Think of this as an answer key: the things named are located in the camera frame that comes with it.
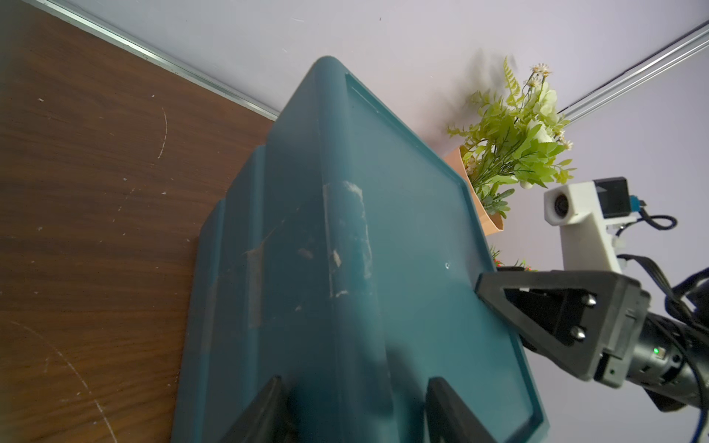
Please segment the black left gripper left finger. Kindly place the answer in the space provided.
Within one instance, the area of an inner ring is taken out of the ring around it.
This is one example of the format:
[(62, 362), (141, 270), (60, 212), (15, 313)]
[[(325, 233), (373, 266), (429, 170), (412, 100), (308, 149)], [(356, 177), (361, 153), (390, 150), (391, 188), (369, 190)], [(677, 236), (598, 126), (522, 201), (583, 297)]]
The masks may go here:
[(221, 443), (294, 441), (294, 419), (281, 377), (272, 377), (220, 439)]

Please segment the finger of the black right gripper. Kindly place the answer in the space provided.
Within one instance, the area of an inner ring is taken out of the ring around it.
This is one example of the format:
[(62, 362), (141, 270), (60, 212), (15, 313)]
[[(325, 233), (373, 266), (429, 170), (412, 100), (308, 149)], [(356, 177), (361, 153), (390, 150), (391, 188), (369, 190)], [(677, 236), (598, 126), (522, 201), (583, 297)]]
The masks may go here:
[(615, 328), (613, 272), (485, 272), (476, 294), (537, 353), (574, 378), (596, 376)]

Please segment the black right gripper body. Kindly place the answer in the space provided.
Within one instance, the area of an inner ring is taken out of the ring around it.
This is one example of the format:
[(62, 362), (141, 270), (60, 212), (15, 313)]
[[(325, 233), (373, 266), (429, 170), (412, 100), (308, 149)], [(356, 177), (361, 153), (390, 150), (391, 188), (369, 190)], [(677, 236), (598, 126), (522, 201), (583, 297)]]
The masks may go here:
[(637, 280), (610, 271), (573, 271), (570, 288), (579, 290), (572, 306), (572, 346), (564, 369), (583, 381), (620, 387), (629, 372), (650, 296)]

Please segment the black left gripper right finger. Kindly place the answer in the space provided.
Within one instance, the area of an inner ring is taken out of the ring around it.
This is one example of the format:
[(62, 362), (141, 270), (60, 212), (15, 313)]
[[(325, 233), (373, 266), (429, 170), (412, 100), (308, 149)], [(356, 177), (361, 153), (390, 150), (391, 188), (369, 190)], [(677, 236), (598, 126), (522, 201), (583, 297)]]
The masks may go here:
[(425, 410), (429, 439), (433, 443), (495, 442), (491, 433), (444, 378), (428, 381)]

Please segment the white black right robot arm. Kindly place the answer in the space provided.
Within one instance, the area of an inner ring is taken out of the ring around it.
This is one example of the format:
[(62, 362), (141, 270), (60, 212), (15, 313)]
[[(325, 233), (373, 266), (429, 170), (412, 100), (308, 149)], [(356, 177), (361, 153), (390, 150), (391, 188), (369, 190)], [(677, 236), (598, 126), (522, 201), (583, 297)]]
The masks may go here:
[(631, 382), (655, 407), (708, 405), (708, 336), (650, 311), (640, 282), (612, 271), (498, 271), (479, 298), (523, 339), (581, 381)]

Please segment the teal drawer cabinet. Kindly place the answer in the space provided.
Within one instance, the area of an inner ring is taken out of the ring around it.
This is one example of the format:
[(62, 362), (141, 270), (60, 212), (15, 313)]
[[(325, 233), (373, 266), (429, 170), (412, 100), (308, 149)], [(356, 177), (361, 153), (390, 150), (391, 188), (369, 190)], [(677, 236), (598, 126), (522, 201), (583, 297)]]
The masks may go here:
[(321, 57), (201, 227), (172, 441), (220, 440), (274, 377), (301, 442), (424, 442), (435, 377), (493, 439), (544, 440), (493, 268), (465, 181)]

